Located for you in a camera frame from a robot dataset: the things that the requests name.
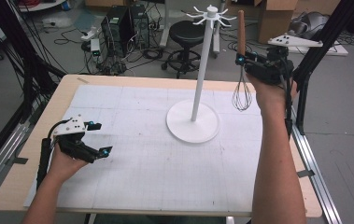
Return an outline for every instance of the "white mug tree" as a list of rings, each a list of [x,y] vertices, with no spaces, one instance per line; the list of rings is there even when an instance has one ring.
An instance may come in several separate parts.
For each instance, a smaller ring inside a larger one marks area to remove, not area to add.
[[[200,103],[214,23],[217,21],[223,26],[231,26],[224,24],[221,19],[229,21],[235,18],[222,16],[227,9],[221,13],[218,13],[218,9],[212,6],[209,6],[206,12],[199,11],[196,7],[194,9],[200,14],[187,15],[192,18],[203,18],[194,24],[200,25],[206,21],[194,102],[187,100],[173,105],[168,111],[166,121],[168,129],[176,138],[188,143],[203,143],[214,138],[219,132],[218,114],[209,105]]]

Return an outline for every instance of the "white paper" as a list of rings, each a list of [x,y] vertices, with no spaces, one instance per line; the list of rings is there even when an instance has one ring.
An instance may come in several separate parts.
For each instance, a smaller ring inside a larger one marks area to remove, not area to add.
[[[194,91],[80,86],[64,118],[80,114],[102,123],[101,130],[86,132],[82,140],[95,149],[113,149],[64,183],[58,206],[250,212],[262,118],[255,94],[244,112],[233,107],[232,96],[203,91],[201,102],[217,111],[220,130],[209,142],[187,144],[173,137],[165,118],[173,104],[193,99]]]

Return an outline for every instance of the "stool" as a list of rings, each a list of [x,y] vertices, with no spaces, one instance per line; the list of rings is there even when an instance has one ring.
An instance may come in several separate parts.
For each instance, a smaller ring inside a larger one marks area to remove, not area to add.
[[[162,64],[162,70],[170,65],[177,70],[177,78],[180,74],[186,74],[199,69],[199,66],[192,64],[195,60],[200,60],[200,54],[191,50],[196,45],[203,43],[205,27],[203,25],[194,25],[192,21],[179,21],[170,27],[169,35],[171,39],[177,42],[183,49],[176,50],[168,56],[167,61]]]

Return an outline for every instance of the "tabletop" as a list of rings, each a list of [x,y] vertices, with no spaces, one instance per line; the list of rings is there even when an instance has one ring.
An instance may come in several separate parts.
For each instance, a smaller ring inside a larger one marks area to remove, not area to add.
[[[82,75],[65,76],[51,97],[44,113],[34,127],[25,146],[21,150],[19,157],[28,158],[24,165],[14,164],[0,188],[0,210],[6,211],[24,211],[24,201],[29,194],[30,187],[35,179],[35,173],[39,162],[39,146],[43,136],[51,126],[61,120],[68,110],[74,95],[81,85],[98,85],[112,87],[132,87],[132,88],[164,88],[168,90],[190,90],[193,91],[196,86],[195,80],[186,79],[167,79],[167,78],[144,78],[144,77],[94,77]],[[235,82],[205,81],[204,91],[233,91]],[[290,142],[296,171],[304,170],[304,165],[300,159],[298,149],[293,140]],[[300,178],[302,192],[304,195],[304,205],[308,217],[321,216],[319,201],[312,188],[308,177]],[[120,213],[120,214],[145,214],[145,209],[92,209],[92,208],[59,208],[59,211],[85,212],[85,213]],[[204,216],[249,216],[247,211],[239,212],[219,212],[219,211],[200,211],[192,212],[186,210],[149,210],[149,214],[160,215],[204,215]]]

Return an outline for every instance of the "gray floor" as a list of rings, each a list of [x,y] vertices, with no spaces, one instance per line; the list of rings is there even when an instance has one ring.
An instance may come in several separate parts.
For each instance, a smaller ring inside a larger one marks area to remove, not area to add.
[[[83,5],[68,11],[67,15],[73,21],[79,18]],[[52,12],[45,10],[37,17]],[[101,20],[101,12],[95,23]],[[83,53],[80,44],[68,43],[55,45],[54,39],[60,38],[61,32],[71,28],[60,29],[52,33],[41,33],[42,41],[54,55],[56,60],[69,72],[76,73],[84,67]],[[249,26],[248,39],[255,38],[256,27]],[[70,33],[71,39],[79,39],[81,34]],[[234,52],[227,48],[228,42],[222,41],[220,55],[217,59],[210,58],[205,79],[237,81],[239,68],[234,65]],[[177,48],[177,44],[170,42],[167,51]],[[344,223],[354,223],[354,46],[345,46],[347,57],[327,56],[315,70],[311,80],[306,106],[304,127],[306,136],[319,168],[333,197],[333,201]],[[255,48],[260,53],[263,49]],[[304,56],[291,54],[295,65],[299,64]],[[147,62],[141,59],[136,63],[128,63],[127,67]],[[126,71],[124,76],[137,77],[170,77],[176,73],[171,69],[163,71],[162,62],[148,63]],[[197,72],[187,74],[182,78],[195,79]],[[21,89],[12,72],[8,60],[0,61],[0,130],[20,105]],[[0,184],[7,174],[8,167],[0,175]],[[19,223],[22,213],[0,212],[0,223]],[[84,215],[59,214],[59,223],[83,223]],[[236,223],[245,223],[244,218],[238,218]],[[326,223],[324,217],[309,218],[308,223]]]

